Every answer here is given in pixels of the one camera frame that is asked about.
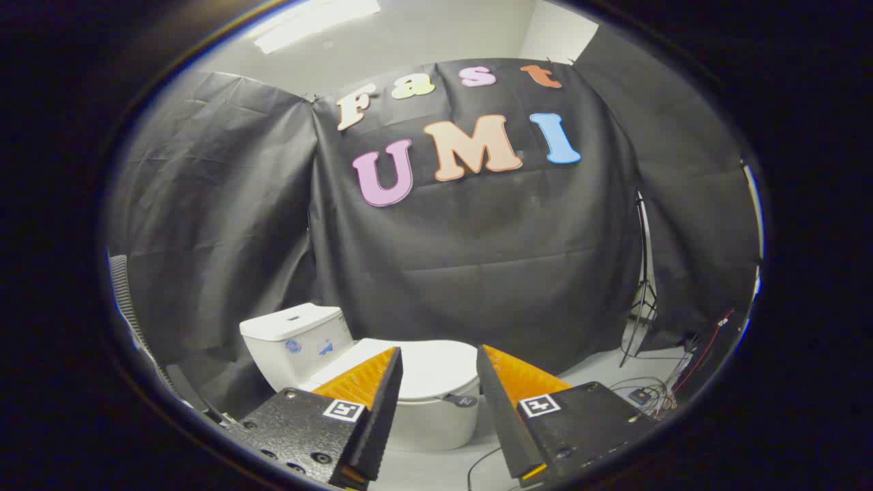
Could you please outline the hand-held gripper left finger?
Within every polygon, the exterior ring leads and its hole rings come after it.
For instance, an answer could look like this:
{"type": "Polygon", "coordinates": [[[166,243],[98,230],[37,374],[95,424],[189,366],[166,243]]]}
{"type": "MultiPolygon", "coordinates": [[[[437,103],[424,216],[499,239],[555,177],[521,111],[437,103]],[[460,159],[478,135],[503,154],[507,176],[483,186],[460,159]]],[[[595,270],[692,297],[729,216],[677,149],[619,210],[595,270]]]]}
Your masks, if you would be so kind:
{"type": "Polygon", "coordinates": [[[401,348],[390,347],[312,391],[280,389],[227,431],[284,472],[365,490],[379,475],[402,375],[401,348]]]}

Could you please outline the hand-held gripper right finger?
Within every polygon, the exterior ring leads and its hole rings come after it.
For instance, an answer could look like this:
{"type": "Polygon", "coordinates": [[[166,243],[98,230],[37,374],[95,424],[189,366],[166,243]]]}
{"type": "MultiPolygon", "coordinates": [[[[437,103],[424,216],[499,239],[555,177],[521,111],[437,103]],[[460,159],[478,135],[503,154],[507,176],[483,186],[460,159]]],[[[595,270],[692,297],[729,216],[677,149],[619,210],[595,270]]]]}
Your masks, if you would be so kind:
{"type": "Polygon", "coordinates": [[[476,368],[510,476],[524,487],[585,475],[657,425],[599,382],[570,385],[486,344],[476,368]]]}

